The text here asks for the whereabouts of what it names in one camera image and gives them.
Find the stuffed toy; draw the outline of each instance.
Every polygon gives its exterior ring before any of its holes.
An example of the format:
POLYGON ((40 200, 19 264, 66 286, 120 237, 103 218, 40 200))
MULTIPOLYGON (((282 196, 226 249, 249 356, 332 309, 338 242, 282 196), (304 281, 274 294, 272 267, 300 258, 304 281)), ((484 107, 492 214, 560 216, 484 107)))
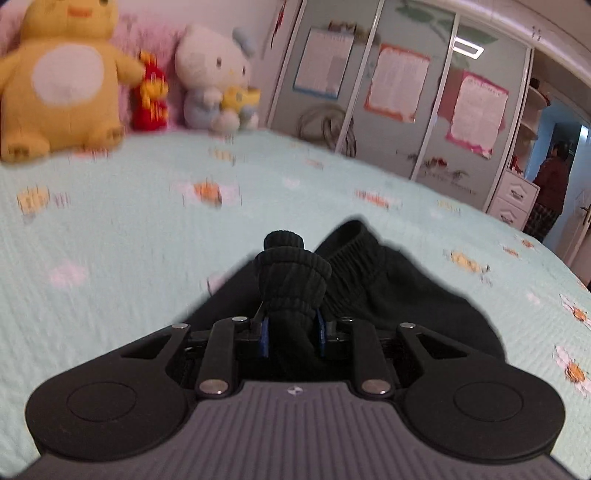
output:
POLYGON ((254 54, 246 35, 235 28, 226 38, 201 25, 189 27, 174 58, 177 76, 187 89, 184 117, 188 127, 231 134, 258 128, 261 98, 249 87, 254 54))
POLYGON ((142 51, 139 59, 145 64, 146 72, 142 83, 134 89, 132 125, 142 132, 165 129, 168 124, 168 107, 164 101, 168 95, 166 76, 152 54, 142 51))
POLYGON ((2 160, 122 141, 118 81, 138 85, 145 67, 108 43, 117 20, 116 0, 33 0, 0 59, 2 160))

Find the person in dark red jacket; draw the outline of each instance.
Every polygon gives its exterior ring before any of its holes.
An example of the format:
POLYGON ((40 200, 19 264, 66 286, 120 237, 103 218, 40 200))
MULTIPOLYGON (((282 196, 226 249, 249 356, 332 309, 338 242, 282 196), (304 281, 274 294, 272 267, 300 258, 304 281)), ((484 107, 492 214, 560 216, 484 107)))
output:
POLYGON ((523 231, 540 242, 544 241, 564 207, 569 186, 568 157, 568 143, 560 141, 554 144, 551 155, 544 160, 534 180, 540 187, 540 193, 523 231))

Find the bed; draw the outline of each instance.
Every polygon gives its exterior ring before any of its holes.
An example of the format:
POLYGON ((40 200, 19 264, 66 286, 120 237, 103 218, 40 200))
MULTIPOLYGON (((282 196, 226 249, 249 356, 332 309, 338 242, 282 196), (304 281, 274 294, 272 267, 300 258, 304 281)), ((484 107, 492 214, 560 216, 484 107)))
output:
POLYGON ((566 404, 553 455, 591 475, 589 382, 565 373, 591 371, 577 278, 471 207, 269 131, 132 135, 109 154, 0 168, 0 473, 37 456, 23 412, 44 380, 182 319, 266 233, 314 249, 351 215, 489 316, 509 363, 566 404))

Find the gray ridged panel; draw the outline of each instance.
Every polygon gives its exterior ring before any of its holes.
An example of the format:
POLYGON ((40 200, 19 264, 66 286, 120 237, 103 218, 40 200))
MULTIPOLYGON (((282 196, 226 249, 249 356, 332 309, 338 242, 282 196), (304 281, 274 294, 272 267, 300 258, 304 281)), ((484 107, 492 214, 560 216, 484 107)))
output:
POLYGON ((42 457, 19 480, 571 480, 550 458, 472 465, 417 440, 386 403, 344 383, 247 382, 200 403, 167 443, 137 457, 77 463, 42 457))

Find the plaid pants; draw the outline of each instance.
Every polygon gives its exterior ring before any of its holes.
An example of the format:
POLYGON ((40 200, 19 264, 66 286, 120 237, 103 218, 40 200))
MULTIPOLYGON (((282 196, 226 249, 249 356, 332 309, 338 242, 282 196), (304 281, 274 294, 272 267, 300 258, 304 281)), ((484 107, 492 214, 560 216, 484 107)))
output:
POLYGON ((536 240, 543 242, 559 216, 558 212, 536 203, 523 231, 536 240))

